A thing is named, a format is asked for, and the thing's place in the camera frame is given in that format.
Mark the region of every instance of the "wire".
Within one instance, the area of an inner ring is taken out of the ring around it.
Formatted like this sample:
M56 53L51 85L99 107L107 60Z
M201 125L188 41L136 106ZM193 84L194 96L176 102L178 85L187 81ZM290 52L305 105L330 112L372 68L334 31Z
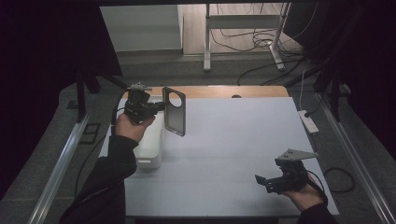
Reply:
M322 182L320 181L319 177L318 177L317 175L315 175L314 172L311 172L311 171L308 171L308 170L307 170L307 172L308 172L309 174L314 175L314 176L317 178L319 184L321 185L321 188L318 186L317 183L313 182L313 181L312 181L311 179L309 179L309 178L308 178L308 184L309 184L312 188L314 188L314 189L319 193L319 195L322 197L323 202L324 202L324 203L326 204L326 206L327 206L327 205L329 204L329 198L327 197L327 195L326 195L326 193L325 193L325 190L324 190L324 187L323 187Z
M254 6L253 6L253 5L254 5L254 4L251 4L251 5L250 5L250 10L247 12L247 14L251 11L252 8L253 8L253 14L254 14ZM224 11L223 11L223 9L222 9L222 7L221 7L221 4L216 4L216 6L217 6L218 15L219 15L219 10L221 11L222 14L224 14ZM262 3L261 9L260 9L260 14L262 14L262 9L263 9L263 7L264 7L264 3ZM271 45L271 43L273 42L273 39L270 39L270 38L260 39L260 38L258 38L258 35L270 35L270 36L274 36L274 35L272 35L272 34L265 33L265 32L274 31L274 30L275 30L275 29L269 29L269 30L263 30L263 31L258 31L258 32L256 32L256 29L254 29L253 32L242 33L242 34L239 34L239 35L225 35L225 34L223 33L222 29L220 29L221 34L222 34L223 36L226 36L226 37L235 37L235 36L241 36L241 35L253 35L253 37L252 37L253 48L251 48L251 49L236 49L236 48L233 48L233 47L231 47L231 46L228 46L228 45L225 45L225 44L221 44L221 43L218 42L218 41L215 39L215 37L213 36L212 30L210 30L210 34L212 35L213 41L214 41L216 44L218 44L218 45L221 45L221 46L223 46L223 47L225 47L225 48L233 49L233 50L236 50L236 51L247 52L247 51L252 51L252 50L254 50L254 49L256 49L256 48L265 48L265 47L269 47L269 46Z
M76 179L76 185L75 185L75 198L77 198L77 193L78 193L78 180L79 177L81 176L81 172L82 169L85 166L85 163L87 162L88 158L91 156L91 154L96 150L96 148L99 146L99 144L105 140L106 136L103 136L96 144L95 146L92 148L91 152L88 154L88 156L85 158L84 162L81 164L81 167L78 170L78 174L77 174L77 179Z
M295 61L288 61L288 62L283 62L283 63L295 63L295 62L299 62L299 61L300 61L300 60L295 60ZM277 64L280 64L280 63L269 63L269 64L266 64L266 65L263 65L263 66L260 66L260 67L257 67L257 68L250 69L250 70L244 72L242 75L239 76L239 78L236 80L236 84L237 84L238 86L240 86L240 83L239 83L239 82L240 82L241 78L242 78L243 76L245 76L246 74L250 73L250 72L253 72L253 71L256 71L256 70L265 68L265 67L269 67L269 66L272 66L272 65L277 65Z
M301 107L301 98L303 97L304 74L305 74L305 69L304 69L304 71L303 71L303 75L302 75L302 78L301 78L301 92L300 92L300 100L299 100L300 110L303 110L302 107Z
M294 37L290 38L289 40L286 40L286 41L283 42L283 43L286 43L286 42L288 42L288 41L291 41L292 39L294 39L294 38L300 36L303 32L305 32L306 29L308 29L308 27L311 25L312 20L314 19L314 16L315 16L315 14L316 14L316 12L317 12L317 8L318 8L318 2L315 4L314 12L312 13L311 19L309 20L309 23L305 26L305 28L304 28L299 34L295 35Z
M283 11L283 6L285 6L285 3L282 3L282 8L280 9L279 14L282 13L282 11Z
M322 182L320 181L319 177L318 177L314 172L312 172L312 171L308 171L308 170L307 170L307 172L308 172L309 174L311 174L311 175L314 175L314 176L317 178L317 180L318 180L318 182L319 182L319 184L320 184L322 190L324 191L323 184L322 184Z
M297 64L295 64L287 73L283 74L282 76L276 77L276 78L273 78L273 79L270 79L270 80L267 80L267 81L263 82L263 83L260 84L260 85L261 85L261 86L264 86L264 85L267 85L267 84L270 83L270 82L273 82L273 81L276 81L276 80L279 80L279 79L281 79L281 78L283 78L283 77L288 76L294 69L296 69L296 67L303 61L303 59L304 59L304 58L302 58L302 59L300 59L300 60L290 61L290 62L297 62Z
M341 172L343 172L344 174L346 174L346 175L350 178L350 181L351 181L351 186L350 186L349 188L347 188L347 189L330 189L330 192L334 192L334 193L347 193L347 192L352 191L352 190L355 188L355 186L356 186L355 179L353 178L353 176L352 176L348 171L346 171L346 170L344 170L344 169L342 169L342 168L339 168L339 167L332 167L332 168L326 170L326 171L323 173L323 175L326 177L326 175L327 175L330 171L341 171Z
M273 4L273 3L271 3L271 7L273 8L274 12L275 12L276 14L278 14L277 11L276 11L276 9L275 9L275 7L274 7L274 4Z
M315 46L313 49L309 50L308 52L303 51L301 53L305 57L309 57L311 55L316 55L316 54L317 55L322 55L322 54L326 53L325 51L328 49L327 46L329 46L332 43L332 41L334 39L336 39L335 37L339 34L339 31L345 26L347 21L348 21L348 15L346 14L346 15L344 15L344 18L341 19L341 22L339 22L338 25L332 30L332 32L329 35L326 36L326 39L322 43L320 43L319 45ZM286 50L283 47L283 44L288 42L288 41L291 41L295 37L292 37L292 38L290 38L290 39L288 39L288 40L286 40L284 42L279 41L278 45L281 46L283 48L283 50Z
M278 48L280 49L279 53L283 55L288 55L288 56L305 55L305 52L301 49L293 49L293 50L285 49L281 41L279 41Z
M322 75L321 75L321 79L320 79L320 81L322 82L322 85L323 85L323 77L324 77L324 75L322 74ZM307 113L309 114L309 116L315 114L315 113L318 111L318 109L319 109L319 107L320 107L320 104L322 103L323 97L324 97L325 94L326 94L326 91L324 91L324 92L322 93L322 95L320 96L319 103L318 103L317 107L315 108L315 110L313 110L313 111L311 111L311 112L307 112Z
M228 48L228 49L233 49L233 50L236 50L236 51L241 51L241 52L247 52L247 51L251 51L251 50L253 50L253 49L256 49L257 48L257 46L254 46L253 48L251 48L251 49L235 49L235 48L233 48L233 47L230 47L230 46L228 46L228 45L225 45L225 44L221 44L221 43L219 43L216 39L215 39L215 37L213 36L213 32L212 32L212 30L210 30L210 34L212 35L212 38L213 38L213 41L216 43L216 44L218 44L218 45L221 45L221 46L223 46L223 47L225 47L225 48Z

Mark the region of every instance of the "table surface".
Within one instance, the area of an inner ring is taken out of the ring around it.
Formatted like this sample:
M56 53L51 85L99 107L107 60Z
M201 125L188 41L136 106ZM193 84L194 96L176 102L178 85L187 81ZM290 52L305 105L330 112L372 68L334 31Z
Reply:
M312 152L286 90L174 88L187 95L187 133L180 137L163 130L162 166L137 169L124 181L127 216L299 216L288 198L267 193L254 177L281 176L274 158L288 148ZM157 93L161 93L161 88L153 89L152 95ZM243 98L230 98L234 94ZM106 146L105 142L101 156L106 155ZM305 160L304 166L319 176L329 196L329 210L338 214L318 161Z

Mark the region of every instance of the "gray floor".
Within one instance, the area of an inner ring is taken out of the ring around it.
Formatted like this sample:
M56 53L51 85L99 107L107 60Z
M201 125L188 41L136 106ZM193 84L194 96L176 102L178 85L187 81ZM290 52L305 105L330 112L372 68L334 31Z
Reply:
M121 79L124 82L136 83L142 81L149 86L235 85L237 78L247 70L272 63L268 53L236 56L215 55L212 62L212 71L205 73L202 57L186 57L182 56L180 52L174 51L147 54L121 53L119 59L124 74ZM287 64L287 69L290 69L292 65L293 63ZM302 63L285 80L299 76L309 66L312 66L312 64ZM280 76L280 73L273 66L270 66L245 75L241 79L241 84L258 85L278 76ZM103 89L98 95L92 117L89 120L89 123L101 124L96 142L101 136L105 135L110 122L112 107L121 94L118 87L101 78L99 80ZM281 79L276 84L281 85L285 80ZM312 89L314 81L315 77L311 77L304 82L301 105L307 111L314 110L319 103L318 97ZM297 84L289 88L288 92L298 107L301 85ZM67 109L69 103L76 100L75 86L62 91L59 107L46 133L7 195L0 202L0 220L2 223L26 223L29 219L77 119L77 110ZM371 176L388 200L390 209L395 213L396 177L394 174L396 164L394 159L355 115L347 104L347 98L340 100L340 117L349 138L358 149ZM348 170L357 182L356 187L348 193L332 194L341 213L340 216L337 216L337 219L340 223L382 223L323 110L320 109L312 115L312 119L317 124L319 133L310 136L310 139L320 155L318 160L322 171L331 167L341 167ZM82 138L91 140L92 136L84 135ZM57 223L64 209L73 201L78 169L92 147L93 145L78 145L45 223ZM98 153L99 151L95 150L84 167L80 185L92 168ZM331 189L345 188L349 185L348 178L344 175L332 175L327 181ZM295 220L294 217L284 217L280 219L279 223L295 223Z

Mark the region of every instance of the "wooden edge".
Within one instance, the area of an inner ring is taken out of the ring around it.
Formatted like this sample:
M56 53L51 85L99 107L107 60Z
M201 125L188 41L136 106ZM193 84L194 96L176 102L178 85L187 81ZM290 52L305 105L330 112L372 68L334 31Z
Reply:
M288 97L283 86L174 86L169 87L186 94L186 98L231 98L239 95L243 98L252 97ZM163 95L163 87L153 87L150 95Z

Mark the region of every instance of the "aluminum rail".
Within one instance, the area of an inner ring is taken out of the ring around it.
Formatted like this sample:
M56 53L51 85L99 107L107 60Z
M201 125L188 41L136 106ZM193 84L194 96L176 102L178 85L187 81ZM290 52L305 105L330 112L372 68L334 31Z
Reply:
M29 218L28 223L43 223L50 206L52 205L55 194L58 191L59 186L64 178L64 174L69 166L69 163L73 157L75 149L78 145L79 138L84 132L85 126L88 123L88 119L92 113L92 105L96 99L95 95L90 94L87 99L87 112L80 123L76 123L71 132L69 138L67 139L66 145L53 168L52 174L49 177L46 187L44 187L40 198L38 199L35 209Z
M326 98L323 98L323 103L321 104L322 109L324 110L327 119L329 120L332 128L335 131L338 139L340 140L341 145L353 167L355 170L361 184L367 192L376 212L382 220L382 223L394 224L396 223L395 217L389 209L389 205L384 198L381 190L378 185L370 176L369 171L364 165L361 157L359 156L358 150L353 146L349 137L347 136L347 132L345 131L341 122L337 122L335 118L332 116L332 112L330 111L329 102Z

